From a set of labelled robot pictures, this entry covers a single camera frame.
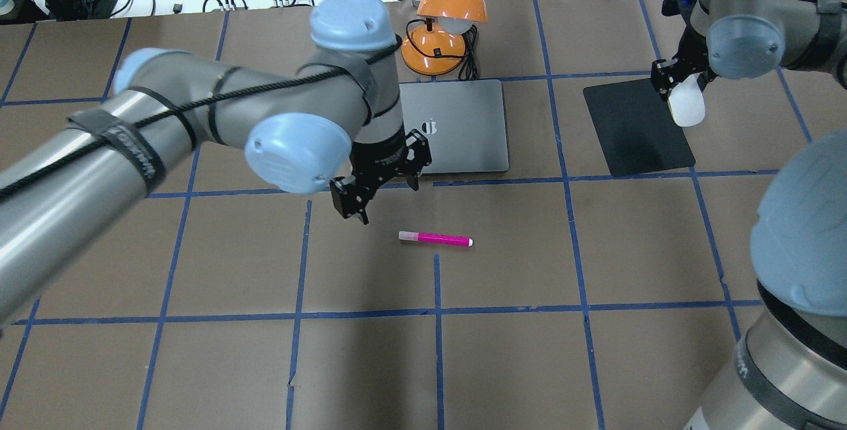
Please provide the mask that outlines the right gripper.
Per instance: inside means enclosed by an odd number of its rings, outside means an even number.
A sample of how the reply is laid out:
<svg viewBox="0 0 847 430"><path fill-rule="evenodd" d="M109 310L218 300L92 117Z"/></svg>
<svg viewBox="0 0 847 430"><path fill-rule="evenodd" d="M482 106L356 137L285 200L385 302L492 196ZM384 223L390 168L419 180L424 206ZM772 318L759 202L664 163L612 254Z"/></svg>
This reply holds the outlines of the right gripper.
<svg viewBox="0 0 847 430"><path fill-rule="evenodd" d="M650 84L663 102L668 101L675 86L695 78L699 87L706 87L717 78L709 63L707 38L686 25L674 58L654 60L650 69Z"/></svg>

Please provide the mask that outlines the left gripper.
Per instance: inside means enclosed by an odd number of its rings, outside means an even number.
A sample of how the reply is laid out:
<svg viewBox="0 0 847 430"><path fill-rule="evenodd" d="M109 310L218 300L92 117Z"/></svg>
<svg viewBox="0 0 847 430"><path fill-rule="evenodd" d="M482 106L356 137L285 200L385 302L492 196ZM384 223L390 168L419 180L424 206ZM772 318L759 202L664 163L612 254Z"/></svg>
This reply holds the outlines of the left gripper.
<svg viewBox="0 0 847 430"><path fill-rule="evenodd" d="M343 218L357 217L368 225L366 207L377 190L403 177L409 188L418 191L421 174L431 165L432 155L426 136L418 130L405 132L401 128L387 140L354 142L350 159L351 176L330 181L332 202Z"/></svg>

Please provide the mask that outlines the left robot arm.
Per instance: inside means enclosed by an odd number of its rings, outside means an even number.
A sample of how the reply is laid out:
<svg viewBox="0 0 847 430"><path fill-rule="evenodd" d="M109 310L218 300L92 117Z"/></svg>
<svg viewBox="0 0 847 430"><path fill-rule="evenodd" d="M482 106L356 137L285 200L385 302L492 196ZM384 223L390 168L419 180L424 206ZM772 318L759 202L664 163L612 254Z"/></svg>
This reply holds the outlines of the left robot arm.
<svg viewBox="0 0 847 430"><path fill-rule="evenodd" d="M2 328L204 142L241 150L285 192L328 189L339 215L362 223L385 183L417 189L431 153L405 129L387 5L326 0L310 28L316 50L294 77L140 48L111 98L4 170Z"/></svg>

